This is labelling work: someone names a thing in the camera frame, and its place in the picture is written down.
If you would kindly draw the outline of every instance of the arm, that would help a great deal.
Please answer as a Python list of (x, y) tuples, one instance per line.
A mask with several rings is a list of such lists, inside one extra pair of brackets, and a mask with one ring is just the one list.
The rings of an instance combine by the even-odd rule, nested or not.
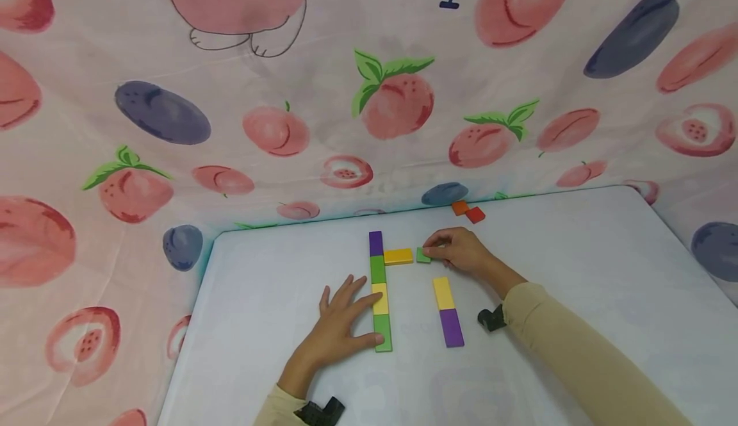
[(504, 299), (505, 322), (597, 426), (690, 426), (636, 365), (577, 315), (494, 257), (463, 227), (436, 232), (427, 256), (465, 271)]
[(254, 426), (305, 426), (295, 411), (307, 404), (305, 397), (316, 373), (360, 350), (384, 343), (379, 333), (351, 336), (354, 321), (382, 298), (381, 293), (374, 293), (353, 302), (366, 281), (366, 277), (354, 281), (353, 275), (348, 276), (332, 300), (329, 300), (331, 290), (325, 287), (319, 304), (320, 318), (287, 361)]

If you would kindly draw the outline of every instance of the fabric backdrop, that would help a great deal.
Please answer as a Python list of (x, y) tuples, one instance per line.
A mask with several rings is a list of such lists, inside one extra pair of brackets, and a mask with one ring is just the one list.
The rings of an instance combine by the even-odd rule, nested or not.
[(0, 424), (155, 424), (234, 229), (629, 184), (738, 302), (737, 54), (738, 0), (0, 0)]

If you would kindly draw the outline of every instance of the hand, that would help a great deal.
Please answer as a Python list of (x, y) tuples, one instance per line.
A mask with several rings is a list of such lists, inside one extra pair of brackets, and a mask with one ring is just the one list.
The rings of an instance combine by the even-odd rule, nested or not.
[(329, 300), (331, 289), (325, 287), (320, 298), (320, 318), (305, 340), (295, 349), (277, 383), (283, 391), (296, 398), (305, 398), (315, 373), (326, 366), (340, 362), (360, 350), (384, 343), (381, 333), (351, 335), (351, 325), (373, 304), (381, 293), (366, 295), (354, 301), (354, 295), (366, 284), (367, 277), (354, 281), (346, 277), (343, 285)]
[(465, 227), (451, 227), (433, 233), (423, 243), (423, 254), (443, 260), (446, 266), (466, 272), (474, 279), (486, 282), (501, 299), (508, 291), (526, 280), (482, 245), (475, 233)]
[(423, 243), (423, 254), (443, 260), (446, 266), (453, 266), (475, 279), (484, 279), (491, 267), (501, 263), (482, 245), (475, 233), (465, 227), (436, 231)]

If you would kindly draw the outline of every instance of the red block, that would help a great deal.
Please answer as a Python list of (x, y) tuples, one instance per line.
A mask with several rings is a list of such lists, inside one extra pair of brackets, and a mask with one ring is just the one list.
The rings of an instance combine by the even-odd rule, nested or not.
[(469, 218), (469, 221), (471, 221), (472, 224), (476, 224), (477, 222), (480, 222), (482, 219), (486, 218), (486, 215), (479, 207), (474, 207), (466, 212), (466, 217)]

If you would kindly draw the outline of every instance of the wooden block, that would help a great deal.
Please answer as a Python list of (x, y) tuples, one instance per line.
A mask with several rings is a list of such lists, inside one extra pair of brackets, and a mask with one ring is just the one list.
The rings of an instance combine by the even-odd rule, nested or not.
[(443, 339), (446, 340), (446, 348), (463, 347), (461, 322), (459, 322), (456, 309), (443, 309), (439, 313), (441, 313), (441, 327), (443, 328)]
[(382, 256), (383, 254), (382, 231), (369, 232), (369, 256)]
[(451, 208), (453, 209), (454, 213), (456, 213), (457, 217), (460, 217), (461, 215), (463, 215), (463, 213), (469, 211), (469, 206), (463, 200), (451, 203)]
[(390, 329), (390, 315), (374, 316), (374, 332), (384, 335), (384, 343), (374, 347), (376, 352), (392, 352), (392, 329)]
[(389, 250), (384, 252), (384, 265), (397, 266), (409, 265), (413, 262), (413, 251), (409, 248), (402, 250)]
[(474, 207), (466, 212), (466, 217), (469, 218), (469, 221), (471, 221), (472, 224), (476, 224), (477, 222), (480, 222), (482, 219), (486, 218), (486, 215), (479, 207)]
[(372, 311), (374, 315), (389, 314), (390, 304), (387, 301), (387, 284), (371, 284), (371, 292), (377, 293), (378, 291), (382, 292), (382, 298), (374, 303)]
[(423, 255), (423, 247), (418, 247), (418, 251), (416, 251), (416, 262), (419, 262), (419, 263), (431, 262), (430, 258), (428, 258), (426, 255)]
[(436, 291), (436, 303), (439, 311), (456, 309), (454, 298), (451, 296), (451, 285), (448, 283), (448, 277), (433, 279), (433, 290)]
[(384, 256), (370, 256), (369, 267), (371, 269), (371, 283), (385, 284), (387, 283), (387, 275), (384, 269)]

